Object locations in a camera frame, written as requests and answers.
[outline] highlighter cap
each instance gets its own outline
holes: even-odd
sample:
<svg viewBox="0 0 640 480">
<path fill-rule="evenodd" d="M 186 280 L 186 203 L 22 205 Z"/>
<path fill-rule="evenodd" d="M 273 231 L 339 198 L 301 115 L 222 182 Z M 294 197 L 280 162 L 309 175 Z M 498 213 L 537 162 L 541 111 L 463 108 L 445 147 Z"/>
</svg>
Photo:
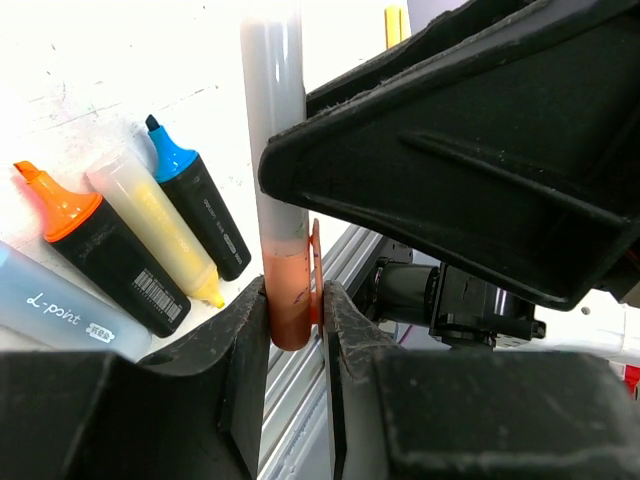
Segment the highlighter cap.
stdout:
<svg viewBox="0 0 640 480">
<path fill-rule="evenodd" d="M 31 162 L 18 162 L 14 166 L 44 204 L 44 239 L 47 242 L 56 242 L 66 237 L 82 225 L 102 203 L 102 195 L 70 192 Z"/>
<path fill-rule="evenodd" d="M 158 167 L 154 177 L 158 183 L 164 183 L 184 172 L 198 157 L 198 152 L 176 145 L 153 115 L 149 115 L 146 124 L 149 138 L 158 152 Z"/>
</svg>

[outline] highlighter tip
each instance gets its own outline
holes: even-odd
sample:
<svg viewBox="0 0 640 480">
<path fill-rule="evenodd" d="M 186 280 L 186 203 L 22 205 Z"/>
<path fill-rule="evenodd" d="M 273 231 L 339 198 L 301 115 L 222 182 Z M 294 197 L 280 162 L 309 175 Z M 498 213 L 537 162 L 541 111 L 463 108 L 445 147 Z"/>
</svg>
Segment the highlighter tip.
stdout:
<svg viewBox="0 0 640 480">
<path fill-rule="evenodd" d="M 34 167 L 31 162 L 18 162 L 14 163 L 13 166 L 16 167 L 16 170 L 18 170 L 28 182 L 40 175 L 40 170 Z"/>
<path fill-rule="evenodd" d="M 149 129 L 150 132 L 153 132 L 154 130 L 157 130 L 160 128 L 160 124 L 158 123 L 158 121 L 155 119 L 153 115 L 149 115 L 144 123 L 147 124 L 147 128 Z"/>
<path fill-rule="evenodd" d="M 208 298 L 206 299 L 206 301 L 210 304 L 213 305 L 216 308 L 222 308 L 224 307 L 224 299 L 222 298 L 222 295 L 220 295 L 219 293 L 212 293 L 208 296 Z"/>
</svg>

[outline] highlighter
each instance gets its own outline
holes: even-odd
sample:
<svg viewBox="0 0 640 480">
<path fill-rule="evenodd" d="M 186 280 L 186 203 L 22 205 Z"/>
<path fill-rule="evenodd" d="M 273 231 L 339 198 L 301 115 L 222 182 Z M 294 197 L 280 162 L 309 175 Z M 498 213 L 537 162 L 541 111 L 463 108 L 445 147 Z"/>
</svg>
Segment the highlighter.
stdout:
<svg viewBox="0 0 640 480">
<path fill-rule="evenodd" d="M 224 306 L 216 264 L 133 151 L 112 150 L 87 177 L 187 296 Z"/>
<path fill-rule="evenodd" d="M 112 350 L 137 362 L 149 331 L 0 242 L 0 324 L 58 350 Z"/>
<path fill-rule="evenodd" d="M 235 280 L 251 254 L 200 154 L 177 146 L 153 115 L 146 124 L 158 152 L 156 181 L 216 262 L 220 276 Z"/>
<path fill-rule="evenodd" d="M 30 162 L 14 166 L 44 203 L 49 245 L 153 333 L 175 332 L 189 299 L 102 195 L 69 192 Z"/>
</svg>

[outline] white table surface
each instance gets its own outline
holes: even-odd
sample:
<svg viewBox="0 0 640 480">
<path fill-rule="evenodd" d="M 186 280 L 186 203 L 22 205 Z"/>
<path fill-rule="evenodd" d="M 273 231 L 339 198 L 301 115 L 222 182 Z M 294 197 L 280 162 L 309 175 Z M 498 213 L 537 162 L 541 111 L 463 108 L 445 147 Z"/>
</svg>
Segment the white table surface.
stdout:
<svg viewBox="0 0 640 480">
<path fill-rule="evenodd" d="M 303 1 L 307 91 L 384 49 L 386 3 Z M 251 250 L 245 273 L 222 284 L 227 304 L 232 302 L 262 273 L 240 7 L 219 0 L 1 0 L 0 239 L 112 303 L 45 244 L 41 219 L 12 164 L 28 159 L 68 189 L 89 191 L 83 171 L 120 143 L 153 165 L 144 128 L 153 113 L 177 143 L 201 153 Z M 346 224 L 320 218 L 326 252 Z M 152 350 L 217 313 L 192 303 L 178 331 L 154 337 Z M 42 346 L 0 331 L 0 349 L 31 348 Z"/>
</svg>

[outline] blue highlighter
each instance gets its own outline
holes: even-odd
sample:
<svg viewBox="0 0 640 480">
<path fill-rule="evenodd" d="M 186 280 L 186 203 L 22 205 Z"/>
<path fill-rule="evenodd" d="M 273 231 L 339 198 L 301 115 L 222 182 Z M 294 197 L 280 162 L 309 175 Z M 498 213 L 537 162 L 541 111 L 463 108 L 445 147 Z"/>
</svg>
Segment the blue highlighter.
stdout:
<svg viewBox="0 0 640 480">
<path fill-rule="evenodd" d="M 200 154 L 176 145 L 153 115 L 146 120 L 158 152 L 155 179 L 226 281 L 247 268 L 251 254 Z"/>
</svg>

